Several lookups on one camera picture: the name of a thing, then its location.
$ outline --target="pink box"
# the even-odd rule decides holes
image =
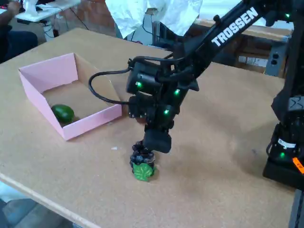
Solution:
[[[106,103],[89,91],[87,82],[96,72],[99,72],[96,67],[74,53],[19,69],[28,99],[65,140],[122,115],[121,105]],[[93,88],[105,97],[119,100],[111,81],[106,76],[95,78]],[[51,106],[56,104],[70,106],[77,120],[62,126],[51,110]]]

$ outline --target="white cloth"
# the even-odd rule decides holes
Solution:
[[[155,20],[179,36],[185,35],[200,13],[203,0],[106,0],[123,38],[142,25],[149,8],[157,9]]]

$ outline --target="green fruit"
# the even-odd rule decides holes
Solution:
[[[70,124],[74,119],[74,111],[69,106],[56,104],[51,109],[61,124]]]

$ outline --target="cork board table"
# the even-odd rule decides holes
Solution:
[[[27,100],[17,69],[71,52],[101,70],[167,54],[76,29],[0,65],[1,181],[83,227],[287,227],[294,190],[262,177],[282,79],[211,64],[175,119],[170,154],[157,154],[159,174],[146,183],[129,167],[143,137],[135,120],[65,142]],[[127,99],[127,75],[110,79]]]

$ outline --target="black robot frame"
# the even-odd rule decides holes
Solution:
[[[179,45],[167,57],[138,56],[129,59],[125,70],[93,75],[89,88],[95,96],[128,105],[130,118],[146,119],[144,137],[133,146],[132,167],[133,163],[147,163],[153,168],[153,151],[170,151],[169,130],[188,90],[198,91],[196,79],[213,58],[260,18],[266,19],[267,26],[277,20],[294,23],[285,85],[271,105],[279,124],[266,149],[268,161],[263,175],[304,190],[304,176],[293,163],[293,158],[304,162],[304,0],[243,0],[222,18],[216,15],[215,25],[206,34]],[[129,101],[110,100],[92,87],[97,76],[128,71],[126,91],[134,95]]]

